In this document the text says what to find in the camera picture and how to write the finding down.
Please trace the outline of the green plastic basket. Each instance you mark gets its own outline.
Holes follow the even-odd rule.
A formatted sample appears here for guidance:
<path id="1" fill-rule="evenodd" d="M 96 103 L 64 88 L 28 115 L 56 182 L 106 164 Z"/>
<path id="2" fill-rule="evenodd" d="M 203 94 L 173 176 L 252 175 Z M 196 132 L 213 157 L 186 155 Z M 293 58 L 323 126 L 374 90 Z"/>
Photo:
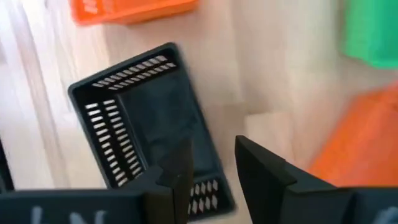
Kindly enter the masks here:
<path id="1" fill-rule="evenodd" d="M 398 69 L 398 0 L 344 0 L 341 49 L 379 69 Z"/>

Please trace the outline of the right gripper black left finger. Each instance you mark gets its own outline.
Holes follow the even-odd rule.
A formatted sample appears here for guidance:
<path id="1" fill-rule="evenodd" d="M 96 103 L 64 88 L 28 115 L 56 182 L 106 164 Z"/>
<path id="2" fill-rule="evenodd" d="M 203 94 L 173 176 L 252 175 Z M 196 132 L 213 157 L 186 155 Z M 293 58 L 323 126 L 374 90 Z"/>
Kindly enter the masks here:
<path id="1" fill-rule="evenodd" d="M 146 224 L 187 224 L 193 185 L 192 143 L 183 139 L 141 178 Z"/>

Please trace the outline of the black plastic slotted basket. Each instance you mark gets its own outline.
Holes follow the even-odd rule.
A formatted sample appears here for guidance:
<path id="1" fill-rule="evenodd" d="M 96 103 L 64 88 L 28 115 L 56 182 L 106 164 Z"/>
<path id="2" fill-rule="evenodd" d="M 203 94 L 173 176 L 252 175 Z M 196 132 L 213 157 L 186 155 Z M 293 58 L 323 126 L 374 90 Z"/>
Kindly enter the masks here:
<path id="1" fill-rule="evenodd" d="M 137 179 L 181 140 L 189 139 L 189 219 L 234 210 L 221 160 L 175 43 L 75 82 L 68 95 L 107 188 Z"/>

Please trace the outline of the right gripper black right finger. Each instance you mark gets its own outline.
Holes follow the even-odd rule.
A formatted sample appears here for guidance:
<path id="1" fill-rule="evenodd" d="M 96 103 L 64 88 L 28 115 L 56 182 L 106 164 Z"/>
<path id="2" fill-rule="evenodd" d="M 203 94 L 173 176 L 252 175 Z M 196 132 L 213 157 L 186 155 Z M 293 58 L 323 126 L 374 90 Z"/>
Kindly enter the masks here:
<path id="1" fill-rule="evenodd" d="M 353 193 L 315 177 L 246 136 L 235 158 L 253 224 L 349 224 Z"/>

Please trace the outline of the orange plastic basket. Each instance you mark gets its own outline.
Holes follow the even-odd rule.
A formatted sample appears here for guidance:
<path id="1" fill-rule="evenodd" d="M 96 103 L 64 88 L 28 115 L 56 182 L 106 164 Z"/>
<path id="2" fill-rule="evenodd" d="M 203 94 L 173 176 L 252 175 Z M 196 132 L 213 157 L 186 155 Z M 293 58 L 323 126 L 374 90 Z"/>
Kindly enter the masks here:
<path id="1" fill-rule="evenodd" d="M 134 24 L 194 10 L 199 0 L 68 0 L 81 25 Z"/>
<path id="2" fill-rule="evenodd" d="M 355 97 L 308 171 L 337 187 L 398 187 L 398 82 Z"/>

